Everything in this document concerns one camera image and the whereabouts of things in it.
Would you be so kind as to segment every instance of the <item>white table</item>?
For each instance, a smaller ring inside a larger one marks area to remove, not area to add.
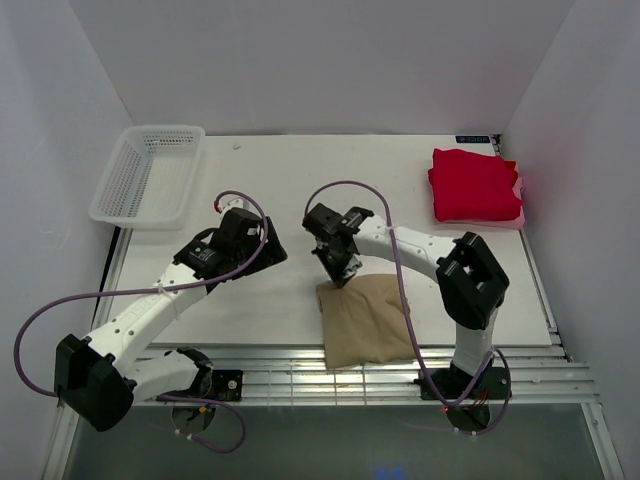
[[[289,254],[286,262],[259,274],[218,286],[186,311],[158,338],[157,344],[295,345],[323,343],[317,284],[328,280],[310,254],[314,239],[301,227],[302,210],[318,187],[339,179],[356,179],[378,188],[391,205],[394,223],[423,232],[460,236],[481,234],[511,280],[496,322],[499,346],[550,345],[548,325],[535,288],[519,232],[470,225],[437,224],[433,218],[427,170],[434,148],[463,147],[493,155],[490,144],[458,145],[453,136],[239,136],[207,137],[206,156],[192,192],[182,230],[134,231],[118,289],[151,285],[173,255],[193,235],[215,226],[216,194],[246,192],[271,216]],[[357,205],[383,213],[378,200],[357,187],[341,186],[318,198],[346,212]],[[393,265],[364,258],[364,273],[393,273]],[[429,279],[407,270],[406,284],[418,340],[422,345],[452,345],[453,321]],[[114,299],[119,312],[131,298]]]

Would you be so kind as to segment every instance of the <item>red towel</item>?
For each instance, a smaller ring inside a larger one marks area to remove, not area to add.
[[[440,222],[505,221],[518,218],[522,200],[513,193],[515,162],[464,150],[433,151],[429,182],[433,210]]]

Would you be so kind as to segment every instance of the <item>white plastic basket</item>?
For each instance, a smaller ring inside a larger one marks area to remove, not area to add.
[[[202,128],[184,125],[125,130],[111,153],[89,216],[123,228],[182,228],[204,137]]]

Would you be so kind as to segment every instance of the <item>brown cloth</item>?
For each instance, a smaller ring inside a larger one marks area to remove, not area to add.
[[[414,357],[395,275],[362,275],[342,289],[316,287],[327,368]]]

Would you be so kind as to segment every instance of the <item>folded cloth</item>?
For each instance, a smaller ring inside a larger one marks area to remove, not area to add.
[[[429,170],[435,217],[440,222],[515,220],[522,210],[513,191],[517,180],[515,162],[502,157],[435,149]]]
[[[395,275],[357,276],[316,287],[327,368],[414,358]]]

